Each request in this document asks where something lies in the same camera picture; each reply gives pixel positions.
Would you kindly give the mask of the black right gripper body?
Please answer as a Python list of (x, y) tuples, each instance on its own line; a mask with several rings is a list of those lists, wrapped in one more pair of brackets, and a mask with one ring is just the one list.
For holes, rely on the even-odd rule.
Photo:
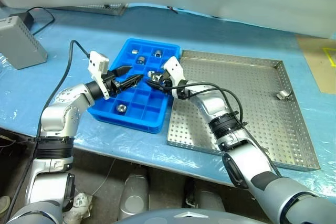
[(172, 85), (172, 80), (170, 79), (171, 75), (168, 73), (167, 70), (164, 70), (163, 73), (161, 74), (161, 77), (160, 77), (160, 85), (161, 85), (161, 88), (160, 90), (161, 91), (170, 91), (171, 87), (173, 86)]

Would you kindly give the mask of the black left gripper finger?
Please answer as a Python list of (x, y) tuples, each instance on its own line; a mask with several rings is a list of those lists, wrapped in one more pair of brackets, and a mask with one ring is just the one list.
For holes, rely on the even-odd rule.
[(115, 76), (123, 76), (123, 75), (127, 74), (130, 69), (131, 69), (131, 66), (126, 66), (126, 65), (117, 67), (114, 70), (114, 75)]
[(119, 89), (126, 90), (133, 86), (137, 86), (138, 83), (143, 79), (143, 74), (134, 74), (131, 77), (127, 78), (126, 80), (120, 82)]

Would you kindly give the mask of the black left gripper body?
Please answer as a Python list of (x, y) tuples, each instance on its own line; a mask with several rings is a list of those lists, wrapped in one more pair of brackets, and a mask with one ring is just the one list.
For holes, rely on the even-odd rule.
[(116, 77), (120, 77), (123, 74), (124, 73), (122, 69), (113, 69), (108, 70), (106, 74), (103, 74), (101, 76), (103, 84), (107, 88), (108, 94), (111, 97), (116, 97), (119, 93), (123, 91), (122, 83), (116, 80)]

